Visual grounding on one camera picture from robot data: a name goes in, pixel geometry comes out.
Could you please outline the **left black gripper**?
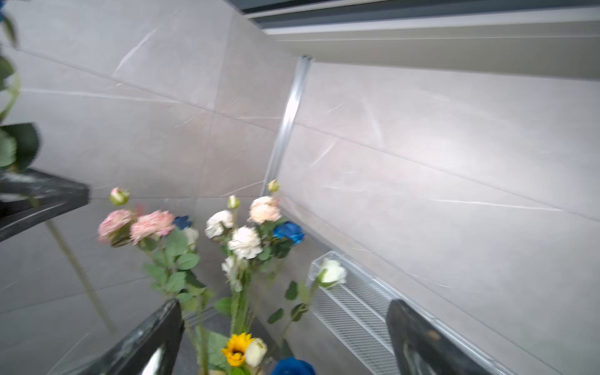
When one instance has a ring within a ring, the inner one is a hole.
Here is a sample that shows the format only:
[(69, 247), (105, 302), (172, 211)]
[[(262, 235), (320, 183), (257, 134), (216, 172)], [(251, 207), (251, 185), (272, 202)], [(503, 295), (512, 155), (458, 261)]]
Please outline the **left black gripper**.
[(89, 204), (86, 184), (28, 169), (1, 171), (1, 240)]

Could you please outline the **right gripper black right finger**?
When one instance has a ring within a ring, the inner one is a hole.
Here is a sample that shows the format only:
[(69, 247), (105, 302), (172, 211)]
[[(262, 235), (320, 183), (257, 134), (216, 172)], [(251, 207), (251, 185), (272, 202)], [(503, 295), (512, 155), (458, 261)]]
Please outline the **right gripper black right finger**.
[(401, 374), (490, 373), (403, 300), (391, 302), (386, 324)]

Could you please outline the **blue rose top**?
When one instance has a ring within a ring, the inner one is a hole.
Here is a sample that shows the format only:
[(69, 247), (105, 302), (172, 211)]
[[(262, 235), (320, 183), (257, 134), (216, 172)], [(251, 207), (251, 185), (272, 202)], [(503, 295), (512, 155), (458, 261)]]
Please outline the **blue rose top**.
[(286, 221), (273, 229), (273, 236), (278, 239), (291, 240), (293, 245), (298, 245), (303, 242), (305, 233), (298, 224)]

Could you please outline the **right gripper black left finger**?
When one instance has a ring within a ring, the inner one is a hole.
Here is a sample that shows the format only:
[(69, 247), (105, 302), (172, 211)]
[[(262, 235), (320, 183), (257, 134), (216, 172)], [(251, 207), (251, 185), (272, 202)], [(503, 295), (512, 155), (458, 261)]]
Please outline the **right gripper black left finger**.
[(178, 300), (166, 301), (80, 374), (171, 374), (184, 334)]

